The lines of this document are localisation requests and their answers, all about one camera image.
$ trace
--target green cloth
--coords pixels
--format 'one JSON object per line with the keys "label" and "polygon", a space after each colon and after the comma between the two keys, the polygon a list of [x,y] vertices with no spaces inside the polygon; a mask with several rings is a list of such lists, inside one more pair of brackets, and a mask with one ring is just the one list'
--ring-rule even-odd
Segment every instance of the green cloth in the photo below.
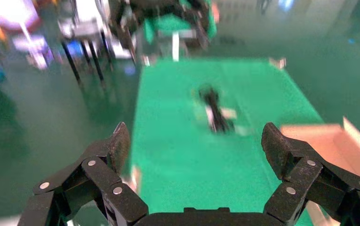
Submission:
{"label": "green cloth", "polygon": [[[235,109],[240,133],[214,134],[198,90],[207,84],[221,107]],[[131,163],[142,173],[150,212],[184,207],[262,212],[280,184],[260,141],[264,125],[321,123],[285,71],[265,60],[160,60],[141,77]],[[299,226],[310,226],[307,212]]]}
{"label": "green cloth", "polygon": [[[206,2],[211,6],[211,1],[206,0]],[[186,0],[180,0],[181,4],[189,5]],[[147,19],[144,23],[144,31],[146,40],[151,43],[155,36],[156,31],[161,31],[165,34],[172,33],[179,30],[190,29],[190,25],[176,17],[175,15],[162,16],[157,19]],[[217,33],[217,27],[213,17],[212,10],[209,13],[209,28],[208,28],[208,37],[212,39]]]}

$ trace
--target metal screw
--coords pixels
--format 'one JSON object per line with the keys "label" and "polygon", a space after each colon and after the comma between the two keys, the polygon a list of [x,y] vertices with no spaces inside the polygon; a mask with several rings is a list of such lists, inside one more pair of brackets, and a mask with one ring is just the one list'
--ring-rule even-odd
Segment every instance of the metal screw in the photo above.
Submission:
{"label": "metal screw", "polygon": [[293,188],[291,188],[291,187],[287,187],[287,192],[288,192],[289,194],[296,194],[296,191],[295,191]]}
{"label": "metal screw", "polygon": [[120,194],[123,191],[123,189],[121,187],[117,187],[113,190],[114,194]]}
{"label": "metal screw", "polygon": [[307,160],[307,164],[311,165],[311,166],[315,166],[316,163],[314,161],[311,160]]}
{"label": "metal screw", "polygon": [[44,182],[40,185],[40,189],[46,189],[49,186],[48,182]]}
{"label": "metal screw", "polygon": [[95,161],[94,160],[91,160],[91,161],[89,161],[88,163],[87,163],[87,165],[89,165],[89,166],[93,166],[93,165],[95,165]]}

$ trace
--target table leg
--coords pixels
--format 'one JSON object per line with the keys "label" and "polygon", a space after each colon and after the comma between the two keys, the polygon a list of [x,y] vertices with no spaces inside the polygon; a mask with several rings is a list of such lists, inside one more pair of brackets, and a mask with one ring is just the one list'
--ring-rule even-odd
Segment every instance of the table leg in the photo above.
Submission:
{"label": "table leg", "polygon": [[79,76],[79,72],[76,69],[76,65],[74,65],[72,56],[70,55],[69,49],[67,48],[67,45],[64,41],[62,41],[62,47],[64,48],[66,57],[68,58],[70,67],[72,68],[72,71],[74,73],[74,76],[76,77],[76,80],[79,84],[81,84],[81,80],[80,80],[80,76]]}
{"label": "table leg", "polygon": [[102,75],[101,67],[99,66],[98,58],[96,57],[96,53],[95,53],[95,49],[94,49],[94,45],[93,45],[92,41],[88,41],[88,45],[90,46],[91,55],[92,55],[94,63],[95,63],[96,71],[98,72],[99,80],[103,84],[104,76]]}
{"label": "table leg", "polygon": [[105,33],[101,32],[101,37],[102,37],[102,43],[104,45],[104,49],[106,52],[106,56],[108,57],[108,62],[111,64],[112,63],[112,59],[111,59],[111,55],[109,54],[109,49],[106,43],[106,38],[105,38]]}
{"label": "table leg", "polygon": [[91,66],[91,61],[90,61],[90,57],[88,56],[86,45],[82,41],[80,42],[80,44],[81,44],[81,49],[83,50],[84,57],[86,58],[87,64]]}

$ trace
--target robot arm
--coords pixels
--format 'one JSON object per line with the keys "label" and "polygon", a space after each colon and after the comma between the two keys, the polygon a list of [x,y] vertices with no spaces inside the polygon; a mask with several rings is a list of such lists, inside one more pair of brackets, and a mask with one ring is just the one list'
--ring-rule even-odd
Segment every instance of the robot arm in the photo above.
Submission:
{"label": "robot arm", "polygon": [[272,123],[262,147],[282,183],[263,213],[231,213],[229,208],[148,214],[148,206],[126,184],[120,169],[129,149],[126,125],[90,145],[72,165],[39,182],[19,226],[63,226],[94,200],[111,226],[292,226],[308,201],[321,205],[342,226],[360,226],[360,177],[325,161],[308,143],[290,139]]}

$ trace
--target floor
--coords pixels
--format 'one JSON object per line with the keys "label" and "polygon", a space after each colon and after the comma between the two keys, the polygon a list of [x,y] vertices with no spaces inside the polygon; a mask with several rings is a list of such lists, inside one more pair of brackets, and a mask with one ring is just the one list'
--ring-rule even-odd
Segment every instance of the floor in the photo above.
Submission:
{"label": "floor", "polygon": [[[360,0],[218,0],[220,23],[199,57],[286,57],[286,70],[328,123],[360,129]],[[52,7],[40,11],[55,56],[63,56]],[[0,217],[20,214],[32,186],[73,162],[118,122],[132,128],[141,66],[103,60],[106,89],[84,62],[75,77],[63,57],[40,71],[4,51],[0,83]]]}

